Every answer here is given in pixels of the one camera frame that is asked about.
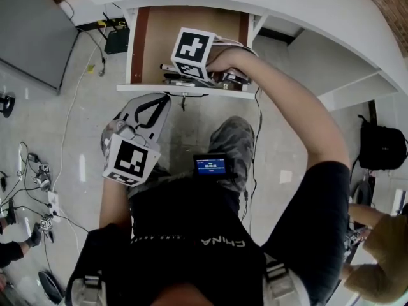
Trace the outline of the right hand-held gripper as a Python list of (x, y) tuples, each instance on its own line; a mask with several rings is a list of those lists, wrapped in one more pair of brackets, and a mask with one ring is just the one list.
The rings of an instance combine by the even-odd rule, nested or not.
[(217, 82), (207, 72), (207, 61), (214, 41), (221, 37), (216, 33), (181, 27), (171, 61), (183, 76), (197, 80), (209, 87)]

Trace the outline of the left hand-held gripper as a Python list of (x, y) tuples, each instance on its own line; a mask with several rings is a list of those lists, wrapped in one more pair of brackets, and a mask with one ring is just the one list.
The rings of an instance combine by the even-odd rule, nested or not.
[[(155, 107), (147, 123), (139, 114)], [(103, 177), (129, 187), (144, 183), (161, 155), (157, 141), (171, 108), (171, 98), (150, 93), (131, 99), (101, 135)]]

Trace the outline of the person's right hand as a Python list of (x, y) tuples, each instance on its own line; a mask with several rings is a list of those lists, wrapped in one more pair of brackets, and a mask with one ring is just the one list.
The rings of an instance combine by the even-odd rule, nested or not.
[(242, 48), (228, 48), (222, 51), (206, 69), (208, 72), (222, 72), (230, 68), (238, 68), (240, 63), (252, 54)]

